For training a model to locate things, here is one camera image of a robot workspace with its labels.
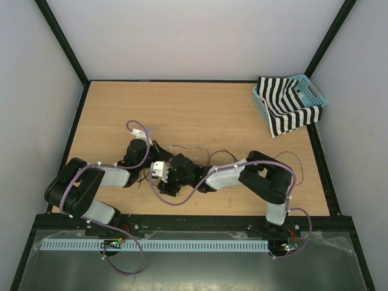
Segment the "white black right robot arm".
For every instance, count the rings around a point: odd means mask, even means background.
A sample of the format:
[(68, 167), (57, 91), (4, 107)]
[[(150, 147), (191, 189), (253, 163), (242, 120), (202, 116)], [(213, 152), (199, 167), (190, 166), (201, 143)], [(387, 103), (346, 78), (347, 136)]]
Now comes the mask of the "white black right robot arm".
[(179, 154), (167, 165), (163, 161), (151, 163), (150, 176), (158, 178), (157, 197), (161, 194), (175, 197), (181, 187), (193, 187), (186, 203), (196, 191), (215, 192), (231, 186), (245, 186), (266, 202), (266, 231), (273, 236), (285, 231), (289, 199), (296, 185), (296, 174), (291, 167), (257, 151), (249, 152), (247, 158), (224, 166), (199, 166)]

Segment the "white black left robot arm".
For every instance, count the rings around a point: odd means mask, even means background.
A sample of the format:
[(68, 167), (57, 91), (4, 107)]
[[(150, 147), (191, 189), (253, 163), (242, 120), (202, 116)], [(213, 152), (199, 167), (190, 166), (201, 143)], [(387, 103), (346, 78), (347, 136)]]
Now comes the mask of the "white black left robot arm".
[(99, 227), (108, 235), (121, 228), (119, 211), (95, 198), (100, 187), (130, 187), (139, 178), (143, 169), (155, 162), (167, 162), (173, 154), (164, 150), (156, 141), (150, 148), (143, 139), (133, 139), (124, 155), (115, 166), (101, 164), (87, 166), (80, 158), (72, 158), (47, 187), (44, 199), (72, 216), (99, 222)]

